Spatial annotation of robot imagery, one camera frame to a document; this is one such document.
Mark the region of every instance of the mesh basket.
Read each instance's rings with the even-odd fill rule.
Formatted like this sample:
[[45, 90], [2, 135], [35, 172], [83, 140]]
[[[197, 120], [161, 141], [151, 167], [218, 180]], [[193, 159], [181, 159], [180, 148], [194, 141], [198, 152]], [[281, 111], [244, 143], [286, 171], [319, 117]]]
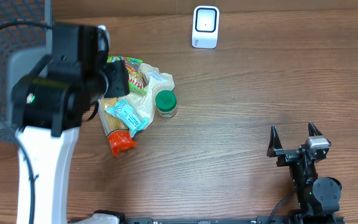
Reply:
[[[14, 20], [44, 21], [45, 0], [10, 0], [0, 1], [0, 25]], [[9, 57], [14, 53], [45, 45], [45, 31], [39, 27], [14, 26], [0, 30], [0, 114], [9, 122], [10, 89], [14, 83], [7, 80]], [[0, 125], [0, 141], [13, 142]]]

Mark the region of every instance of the white plastic bag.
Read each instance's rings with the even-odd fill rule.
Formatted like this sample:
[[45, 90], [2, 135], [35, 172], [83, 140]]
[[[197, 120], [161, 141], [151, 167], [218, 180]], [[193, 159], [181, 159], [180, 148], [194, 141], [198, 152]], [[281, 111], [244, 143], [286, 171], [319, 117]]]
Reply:
[[141, 118], [148, 118], [146, 129], [154, 119], [155, 114], [155, 96], [162, 90], [172, 91], [175, 87], [173, 77], [168, 73], [160, 73], [158, 68], [142, 63], [139, 67], [139, 73], [142, 74], [147, 86], [144, 90], [147, 92], [145, 96], [137, 93], [130, 93], [122, 97], [131, 104], [138, 112]]

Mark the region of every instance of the green lid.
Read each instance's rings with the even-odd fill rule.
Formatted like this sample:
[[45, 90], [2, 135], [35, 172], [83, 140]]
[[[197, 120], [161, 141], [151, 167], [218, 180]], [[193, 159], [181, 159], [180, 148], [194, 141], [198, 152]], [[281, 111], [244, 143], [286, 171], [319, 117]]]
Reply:
[[155, 97], [155, 105], [162, 112], [169, 112], [177, 105], [177, 98], [171, 91], [163, 90]]

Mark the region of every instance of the wooden table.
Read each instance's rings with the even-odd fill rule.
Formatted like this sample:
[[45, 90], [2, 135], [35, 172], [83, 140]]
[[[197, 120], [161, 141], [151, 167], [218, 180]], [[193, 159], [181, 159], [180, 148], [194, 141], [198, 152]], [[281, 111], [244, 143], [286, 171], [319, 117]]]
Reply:
[[[333, 146], [316, 165], [343, 184], [341, 211], [358, 223], [358, 10], [221, 14], [218, 47], [193, 49], [191, 16], [78, 19], [106, 24], [111, 55], [141, 58], [176, 84], [178, 114], [156, 115], [139, 146], [115, 158], [98, 117], [81, 128], [68, 218], [97, 209], [128, 217], [268, 215], [293, 190], [266, 157], [270, 126], [284, 148], [314, 121]], [[0, 143], [0, 223], [16, 220], [16, 150]], [[296, 208], [288, 202], [278, 213]]]

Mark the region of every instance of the colorful snack package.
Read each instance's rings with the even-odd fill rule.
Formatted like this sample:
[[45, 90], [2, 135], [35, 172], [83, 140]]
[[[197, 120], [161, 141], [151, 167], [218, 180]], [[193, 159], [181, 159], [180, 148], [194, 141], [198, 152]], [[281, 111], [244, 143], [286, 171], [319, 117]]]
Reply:
[[115, 62], [116, 60], [125, 61], [125, 66], [128, 70], [129, 75], [129, 91], [138, 93], [140, 95], [146, 95], [146, 91], [144, 90], [144, 81], [142, 75], [139, 73], [139, 66], [143, 63], [142, 60], [130, 57], [122, 57], [122, 56], [110, 56], [108, 57], [107, 62]]
[[122, 120], [128, 126], [132, 138], [149, 122], [148, 118], [141, 118], [127, 100], [118, 101], [115, 106], [106, 109], [106, 112]]
[[99, 115], [103, 125], [104, 133], [109, 141], [112, 153], [118, 157], [118, 152], [136, 146], [137, 143], [131, 138], [128, 127], [108, 114], [105, 109], [115, 106], [117, 98], [106, 98], [99, 100]]

